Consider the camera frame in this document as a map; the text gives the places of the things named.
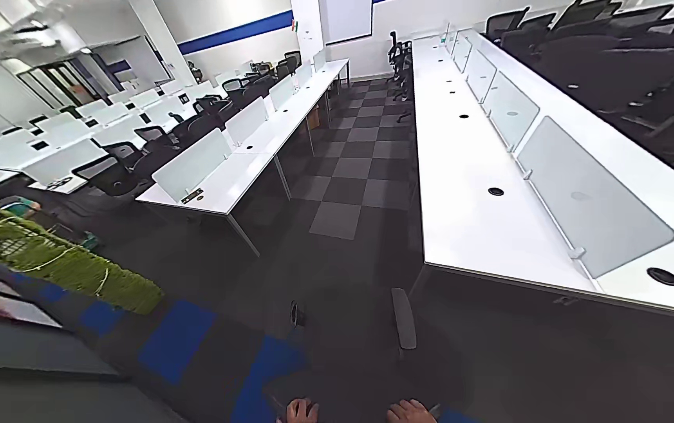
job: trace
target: desk partition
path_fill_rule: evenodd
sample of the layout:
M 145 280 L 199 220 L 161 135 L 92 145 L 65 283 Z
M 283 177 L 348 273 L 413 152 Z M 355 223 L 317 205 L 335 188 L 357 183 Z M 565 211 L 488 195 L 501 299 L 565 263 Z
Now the desk partition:
M 275 110 L 281 110 L 287 100 L 295 94 L 295 85 L 293 84 L 293 77 L 291 75 L 282 78 L 269 90 L 269 98 L 271 103 L 275 105 Z
M 311 67 L 311 61 L 306 60 L 295 70 L 295 80 L 298 82 L 298 89 L 305 88 L 312 76 L 313 68 Z
M 471 44 L 467 38 L 463 37 L 462 31 L 457 33 L 457 40 L 455 43 L 457 43 L 457 45 L 454 47 L 454 54 L 452 55 L 454 64 L 457 65 L 457 69 L 459 69 L 461 73 L 464 73 L 464 68 L 468 64 L 468 58 L 472 52 L 473 44 Z
M 496 67 L 486 59 L 486 57 L 477 49 L 473 49 L 468 59 L 466 68 L 468 74 L 466 81 L 470 90 L 475 95 L 479 103 L 483 103 L 488 94 L 493 77 L 496 74 Z
M 517 157 L 528 181 L 594 278 L 674 240 L 674 231 L 546 117 Z
M 214 172 L 231 152 L 227 140 L 217 128 L 154 172 L 152 178 L 174 201 L 180 202 Z
M 520 144 L 540 112 L 540 108 L 501 72 L 496 72 L 491 89 L 482 103 L 494 128 L 509 151 Z
M 259 97 L 230 118 L 225 127 L 232 142 L 235 145 L 242 145 L 267 120 L 269 113 L 266 111 L 266 103 Z

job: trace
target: floor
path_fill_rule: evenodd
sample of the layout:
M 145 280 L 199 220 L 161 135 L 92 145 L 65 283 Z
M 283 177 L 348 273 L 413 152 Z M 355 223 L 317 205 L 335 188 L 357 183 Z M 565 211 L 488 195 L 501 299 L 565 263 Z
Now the floor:
M 134 203 L 79 224 L 163 288 L 151 314 L 7 277 L 189 421 L 273 421 L 295 395 L 324 421 L 382 421 L 409 396 L 444 423 L 674 421 L 674 317 L 434 273 L 399 357 L 387 293 L 422 261 L 413 118 L 396 122 L 411 103 L 384 81 L 332 101 L 315 157 L 305 131 L 281 153 L 293 199 L 272 167 L 233 210 L 260 258 L 224 219 Z

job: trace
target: chair wheel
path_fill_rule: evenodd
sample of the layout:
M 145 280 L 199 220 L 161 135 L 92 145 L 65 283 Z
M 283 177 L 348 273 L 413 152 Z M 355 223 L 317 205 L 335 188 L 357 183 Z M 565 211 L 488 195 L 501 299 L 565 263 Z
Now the chair wheel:
M 305 326 L 305 313 L 294 301 L 290 303 L 290 323 L 293 324 L 293 327 Z

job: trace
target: desk leg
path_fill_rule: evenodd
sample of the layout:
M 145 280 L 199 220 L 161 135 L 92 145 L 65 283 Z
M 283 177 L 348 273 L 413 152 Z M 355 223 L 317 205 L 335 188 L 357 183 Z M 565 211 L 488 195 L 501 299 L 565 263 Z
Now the desk leg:
M 427 264 L 424 264 L 423 267 L 420 268 L 420 273 L 418 273 L 418 277 L 415 279 L 415 283 L 413 283 L 413 287 L 410 289 L 410 295 L 408 296 L 410 299 L 417 297 L 423 290 L 423 285 L 428 281 L 428 277 L 431 275 L 432 271 L 433 269 L 431 266 Z
M 253 242 L 250 240 L 250 238 L 248 238 L 248 235 L 246 235 L 245 232 L 243 232 L 243 228 L 240 227 L 238 221 L 235 220 L 232 214 L 227 215 L 227 221 L 230 222 L 232 229 L 234 229 L 235 232 L 237 232 L 238 235 L 240 235 L 240 237 L 243 238 L 243 240 L 248 244 L 250 249 L 253 250 L 253 253 L 256 255 L 256 257 L 260 257 L 261 254 L 256 249 L 256 245 L 254 245 Z
M 293 199 L 293 196 L 290 195 L 289 187 L 287 186 L 287 179 L 285 179 L 285 172 L 282 170 L 282 163 L 280 163 L 279 156 L 275 155 L 275 165 L 276 171 L 280 173 L 280 178 L 282 179 L 282 185 L 285 187 L 285 194 L 287 194 L 287 201 Z
M 332 112 L 329 111 L 329 88 L 324 92 L 324 98 L 326 99 L 326 127 L 332 127 Z
M 303 122 L 305 123 L 305 129 L 308 130 L 308 140 L 311 143 L 311 154 L 313 154 L 313 156 L 315 157 L 316 151 L 313 149 L 313 138 L 311 138 L 311 125 L 308 124 L 307 118 L 305 118 Z

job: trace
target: whiteboard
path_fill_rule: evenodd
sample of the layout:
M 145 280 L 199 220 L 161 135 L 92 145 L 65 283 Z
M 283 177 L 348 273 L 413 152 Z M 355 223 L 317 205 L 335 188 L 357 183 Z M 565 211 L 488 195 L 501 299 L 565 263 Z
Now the whiteboard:
M 373 33 L 371 0 L 319 0 L 324 43 L 339 43 Z

